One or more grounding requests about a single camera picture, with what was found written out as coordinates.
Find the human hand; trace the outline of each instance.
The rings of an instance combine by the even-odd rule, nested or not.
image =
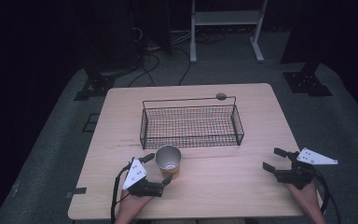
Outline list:
[[[284,184],[296,199],[298,205],[307,215],[312,224],[325,224],[324,215],[321,212],[317,188],[313,181],[303,189],[298,189],[292,184]]]
[[[151,196],[138,197],[122,190],[115,224],[130,223],[152,199]]]

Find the gray carpet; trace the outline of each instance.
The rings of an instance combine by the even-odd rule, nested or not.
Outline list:
[[[198,44],[198,62],[190,66],[182,85],[270,84],[298,146],[339,161],[337,166],[320,166],[318,170],[324,174],[337,201],[342,223],[358,223],[358,104],[339,76],[323,64],[316,75],[333,96],[309,97],[305,93],[292,93],[282,72],[299,71],[302,64],[279,63],[288,36],[289,33],[261,33],[259,44],[264,63],[256,61],[249,34],[227,35],[224,41],[212,45]],[[188,43],[176,47],[187,52],[189,49]],[[188,67],[186,55],[178,49],[174,49],[172,55],[161,51],[154,55],[159,58],[158,67],[150,72],[154,84],[178,85]],[[145,68],[152,68],[156,62],[154,57],[145,57]],[[143,72],[139,69],[118,78],[115,88],[127,88]],[[76,188],[92,138],[92,133],[83,132],[83,128],[90,114],[101,111],[104,100],[103,97],[90,97],[87,101],[74,101],[86,80],[87,75],[80,70],[68,83],[0,209],[0,223],[73,222],[67,216],[71,193]],[[142,76],[131,86],[154,84],[148,76]],[[328,223],[337,223],[331,203],[325,216]],[[308,223],[303,217],[256,219],[262,224]]]

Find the dark background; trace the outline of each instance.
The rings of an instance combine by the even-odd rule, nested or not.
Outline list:
[[[93,2],[124,6],[121,0]],[[82,11],[69,0],[0,0],[0,206],[72,75],[87,62],[134,64],[139,46],[130,44],[132,33],[123,24],[142,26],[161,45],[169,43],[168,27],[189,28],[190,1],[128,2],[129,8],[136,11],[130,19],[122,18],[125,13],[120,17],[114,14],[112,23],[101,24],[112,15],[101,18],[97,7]],[[197,7],[204,9],[208,4],[200,1]],[[258,4],[211,1],[216,10],[246,9]],[[161,23],[161,17],[169,20]],[[160,29],[152,30],[149,22]],[[269,0],[263,30],[279,32],[291,27],[282,62],[320,60],[340,75],[358,102],[358,1]],[[115,41],[103,39],[104,35],[111,35],[109,40]],[[126,47],[120,48],[117,43]],[[105,61],[96,52],[102,52]]]

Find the black wire basket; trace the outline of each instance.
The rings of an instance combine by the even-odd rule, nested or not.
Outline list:
[[[240,146],[243,128],[235,102],[235,96],[224,94],[216,98],[143,101],[142,148]]]

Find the wooden table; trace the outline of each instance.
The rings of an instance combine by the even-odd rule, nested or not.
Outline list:
[[[69,217],[109,219],[119,171],[132,157],[156,152],[141,147],[143,101],[215,97],[219,92],[237,97],[244,129],[241,145],[180,148],[179,177],[138,218],[302,216],[284,185],[262,168],[265,161],[277,169],[290,169],[291,162],[275,155],[273,148],[298,150],[272,88],[234,84],[110,90],[77,183],[77,188],[87,191],[74,195]],[[162,180],[154,161],[146,163],[145,169],[149,181]]]

